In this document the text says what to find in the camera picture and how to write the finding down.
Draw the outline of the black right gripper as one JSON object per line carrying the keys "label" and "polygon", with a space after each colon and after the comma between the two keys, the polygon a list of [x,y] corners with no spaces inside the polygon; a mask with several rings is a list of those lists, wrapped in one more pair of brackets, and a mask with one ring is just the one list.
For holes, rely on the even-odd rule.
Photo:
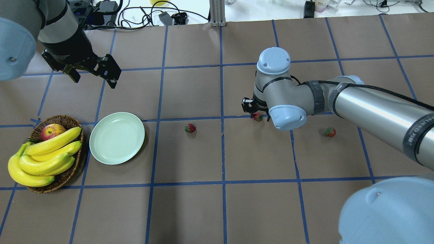
{"label": "black right gripper", "polygon": [[265,101],[254,96],[252,99],[248,97],[243,97],[241,106],[244,113],[249,113],[251,118],[255,112],[263,111],[267,115],[267,119],[270,119],[269,108]]}

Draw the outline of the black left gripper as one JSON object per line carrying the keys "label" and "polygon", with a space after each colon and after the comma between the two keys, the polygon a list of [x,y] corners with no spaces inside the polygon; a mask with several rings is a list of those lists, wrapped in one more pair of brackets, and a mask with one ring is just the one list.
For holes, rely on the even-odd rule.
{"label": "black left gripper", "polygon": [[98,57],[89,43],[60,44],[41,43],[44,47],[42,57],[54,71],[63,71],[74,83],[81,75],[76,68],[101,76],[111,89],[115,89],[121,75],[121,68],[111,54]]}

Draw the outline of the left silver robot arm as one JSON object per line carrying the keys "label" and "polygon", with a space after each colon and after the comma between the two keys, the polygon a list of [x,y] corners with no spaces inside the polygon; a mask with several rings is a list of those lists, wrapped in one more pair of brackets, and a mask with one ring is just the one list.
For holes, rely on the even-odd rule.
{"label": "left silver robot arm", "polygon": [[121,68],[112,55],[97,56],[84,32],[87,25],[105,29],[104,16],[120,7],[102,11],[100,4],[87,0],[2,0],[1,1],[1,80],[23,76],[37,50],[53,71],[79,82],[79,70],[102,77],[115,88]]}

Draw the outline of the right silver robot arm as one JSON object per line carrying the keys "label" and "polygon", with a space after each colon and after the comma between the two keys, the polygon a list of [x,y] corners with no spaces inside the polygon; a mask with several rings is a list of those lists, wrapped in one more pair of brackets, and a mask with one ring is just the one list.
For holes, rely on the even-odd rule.
{"label": "right silver robot arm", "polygon": [[[281,131],[306,124],[308,116],[332,112],[433,170],[433,107],[392,91],[365,85],[358,76],[295,84],[291,59],[267,48],[256,64],[253,97],[242,99],[254,117],[264,111]],[[396,177],[358,190],[343,205],[341,244],[432,244],[433,174]]]}

